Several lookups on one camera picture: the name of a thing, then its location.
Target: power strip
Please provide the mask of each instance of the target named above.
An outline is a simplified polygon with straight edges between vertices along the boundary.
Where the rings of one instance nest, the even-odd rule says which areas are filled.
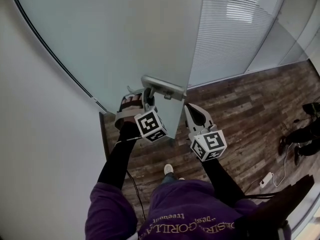
[[[260,187],[263,189],[265,185],[267,185],[267,183],[271,181],[272,177],[272,173],[268,172],[268,174],[263,178],[263,180],[260,181]]]

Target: black shoe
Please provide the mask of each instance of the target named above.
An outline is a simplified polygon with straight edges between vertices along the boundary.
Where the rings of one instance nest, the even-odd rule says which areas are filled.
[[[296,146],[294,148],[294,164],[295,164],[295,166],[299,165],[300,158],[301,158],[301,155],[299,154],[299,147]]]
[[[280,138],[280,144],[279,144],[279,149],[278,149],[279,156],[282,156],[287,149],[288,144],[286,144],[285,139],[286,139],[285,136],[282,136]]]

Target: white cable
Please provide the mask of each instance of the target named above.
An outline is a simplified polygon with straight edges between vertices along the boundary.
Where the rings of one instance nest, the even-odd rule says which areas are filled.
[[[135,137],[135,138],[129,138],[129,139],[120,140],[120,141],[116,142],[113,147],[115,147],[120,142],[128,142],[128,141],[134,141],[134,140],[139,140],[139,139],[142,139],[142,137],[139,136],[139,137]]]
[[[286,177],[286,160],[287,160],[287,156],[288,156],[288,151],[289,151],[289,148],[291,147],[292,143],[290,144],[290,146],[288,146],[288,148],[286,149],[286,154],[285,154],[285,158],[284,158],[284,164],[283,164],[283,167],[284,167],[284,176],[282,178],[282,180],[279,182],[278,185],[275,184],[275,175],[273,172],[271,172],[272,174],[272,177],[273,177],[273,185],[277,188],[280,186],[280,184],[284,181],[285,177]]]

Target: white cube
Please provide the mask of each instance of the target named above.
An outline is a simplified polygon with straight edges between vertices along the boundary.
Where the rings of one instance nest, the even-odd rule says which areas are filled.
[[[191,149],[202,162],[221,157],[226,148],[222,130],[196,135],[191,143]]]
[[[142,138],[148,142],[155,142],[168,134],[162,120],[154,109],[144,114],[137,114],[134,119]]]

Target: white shoe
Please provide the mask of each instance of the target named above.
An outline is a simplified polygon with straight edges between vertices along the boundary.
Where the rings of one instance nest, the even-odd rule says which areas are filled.
[[[170,163],[167,163],[164,166],[164,175],[167,175],[168,173],[173,173],[174,172],[174,168],[172,167],[172,165]]]

